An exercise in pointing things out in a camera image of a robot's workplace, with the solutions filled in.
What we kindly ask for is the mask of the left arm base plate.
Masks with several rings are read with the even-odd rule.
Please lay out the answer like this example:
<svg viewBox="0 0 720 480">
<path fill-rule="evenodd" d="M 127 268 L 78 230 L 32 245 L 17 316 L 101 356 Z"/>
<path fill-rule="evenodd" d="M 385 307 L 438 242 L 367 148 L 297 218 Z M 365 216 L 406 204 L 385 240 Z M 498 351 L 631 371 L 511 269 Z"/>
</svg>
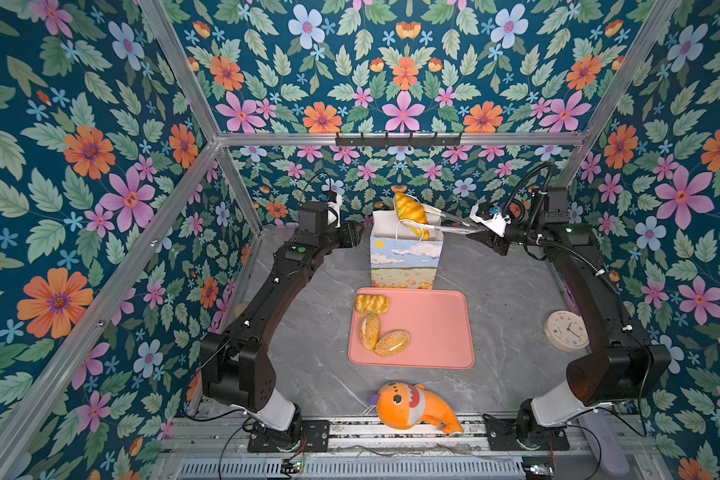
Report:
<svg viewBox="0 0 720 480">
<path fill-rule="evenodd" d="M 250 434 L 249 453 L 290 453 L 328 451 L 331 423 L 328 420 L 296 419 L 285 431 L 255 422 Z"/>
</svg>

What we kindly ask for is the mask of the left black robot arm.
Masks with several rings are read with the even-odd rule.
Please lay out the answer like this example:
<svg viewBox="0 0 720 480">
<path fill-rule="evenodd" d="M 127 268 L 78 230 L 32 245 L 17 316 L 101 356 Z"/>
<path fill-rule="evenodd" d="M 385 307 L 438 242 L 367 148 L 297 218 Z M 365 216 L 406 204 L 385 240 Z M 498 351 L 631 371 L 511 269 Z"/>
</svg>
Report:
<svg viewBox="0 0 720 480">
<path fill-rule="evenodd" d="M 276 448 L 290 451 L 302 441 L 300 408 L 276 388 L 268 356 L 270 341 L 293 300 L 334 250 L 353 248 L 363 226 L 340 215 L 341 196 L 306 202 L 298 227 L 273 254 L 270 273 L 248 306 L 222 333 L 200 346 L 204 396 L 249 414 Z"/>
</svg>

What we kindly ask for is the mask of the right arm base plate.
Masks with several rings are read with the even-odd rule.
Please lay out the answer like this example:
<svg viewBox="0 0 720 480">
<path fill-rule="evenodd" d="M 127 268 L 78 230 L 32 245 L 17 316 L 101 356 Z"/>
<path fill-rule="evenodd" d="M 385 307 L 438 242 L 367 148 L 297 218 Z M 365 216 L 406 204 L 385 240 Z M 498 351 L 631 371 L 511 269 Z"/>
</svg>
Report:
<svg viewBox="0 0 720 480">
<path fill-rule="evenodd" d="M 570 450 L 564 428 L 541 427 L 532 418 L 523 418 L 517 423 L 517 418 L 502 419 L 488 413 L 482 415 L 482 420 L 491 451 Z"/>
</svg>

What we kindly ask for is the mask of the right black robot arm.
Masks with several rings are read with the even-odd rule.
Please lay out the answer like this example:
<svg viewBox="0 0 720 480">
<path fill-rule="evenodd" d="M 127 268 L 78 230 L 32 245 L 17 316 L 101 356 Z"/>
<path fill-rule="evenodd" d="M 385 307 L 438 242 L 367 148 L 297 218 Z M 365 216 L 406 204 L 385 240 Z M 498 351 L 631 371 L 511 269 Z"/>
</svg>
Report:
<svg viewBox="0 0 720 480">
<path fill-rule="evenodd" d="M 567 192 L 534 195 L 531 209 L 518 219 L 507 205 L 482 203 L 469 219 L 471 239 L 506 255 L 511 245 L 537 247 L 568 286 L 589 340 L 588 354 L 571 361 L 560 385 L 525 400 L 509 433 L 532 449 L 560 434 L 565 424 L 622 401 L 640 400 L 672 361 L 669 349 L 650 341 L 611 282 L 592 230 L 569 220 Z"/>
</svg>

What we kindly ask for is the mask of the sugared cream fake bun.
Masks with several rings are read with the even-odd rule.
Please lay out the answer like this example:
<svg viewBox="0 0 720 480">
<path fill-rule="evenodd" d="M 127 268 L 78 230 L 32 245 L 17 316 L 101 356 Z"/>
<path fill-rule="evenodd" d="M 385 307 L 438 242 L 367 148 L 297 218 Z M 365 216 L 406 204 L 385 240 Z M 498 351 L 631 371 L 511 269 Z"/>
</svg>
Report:
<svg viewBox="0 0 720 480">
<path fill-rule="evenodd" d="M 411 342 L 410 333 L 394 330 L 382 336 L 376 343 L 374 352 L 381 357 L 391 357 L 405 351 Z"/>
</svg>

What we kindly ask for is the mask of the fake croissant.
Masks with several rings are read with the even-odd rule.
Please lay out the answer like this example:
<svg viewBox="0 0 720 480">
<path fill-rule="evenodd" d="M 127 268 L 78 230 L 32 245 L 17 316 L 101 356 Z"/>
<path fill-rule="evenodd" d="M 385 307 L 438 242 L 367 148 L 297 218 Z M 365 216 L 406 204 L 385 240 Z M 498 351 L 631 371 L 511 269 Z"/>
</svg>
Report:
<svg viewBox="0 0 720 480">
<path fill-rule="evenodd" d="M 409 229 L 419 240 L 429 240 L 429 221 L 424 206 L 403 192 L 394 195 L 394 211 L 398 222 Z"/>
</svg>

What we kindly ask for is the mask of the landscape print paper bag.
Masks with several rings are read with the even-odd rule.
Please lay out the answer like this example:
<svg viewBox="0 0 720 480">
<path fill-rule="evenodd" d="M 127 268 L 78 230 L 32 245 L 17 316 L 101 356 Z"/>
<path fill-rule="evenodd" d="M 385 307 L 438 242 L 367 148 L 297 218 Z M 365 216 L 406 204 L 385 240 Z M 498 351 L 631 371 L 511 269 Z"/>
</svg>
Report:
<svg viewBox="0 0 720 480">
<path fill-rule="evenodd" d="M 434 288 L 444 235 L 437 230 L 414 233 L 392 210 L 373 212 L 370 234 L 371 286 L 377 288 Z"/>
</svg>

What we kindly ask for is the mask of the metal tongs with white tips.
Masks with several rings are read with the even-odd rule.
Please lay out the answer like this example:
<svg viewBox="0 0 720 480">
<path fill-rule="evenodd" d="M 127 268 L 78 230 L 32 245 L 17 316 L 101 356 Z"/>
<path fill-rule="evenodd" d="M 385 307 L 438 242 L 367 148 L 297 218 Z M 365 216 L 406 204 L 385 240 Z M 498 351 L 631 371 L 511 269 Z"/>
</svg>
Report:
<svg viewBox="0 0 720 480">
<path fill-rule="evenodd" d="M 410 216 L 398 217 L 398 223 L 412 230 L 420 240 L 437 232 L 469 235 L 486 229 L 478 222 L 443 212 L 430 205 L 423 204 L 421 213 L 425 217 L 423 222 L 418 221 L 418 214 L 415 214 L 413 218 Z"/>
</svg>

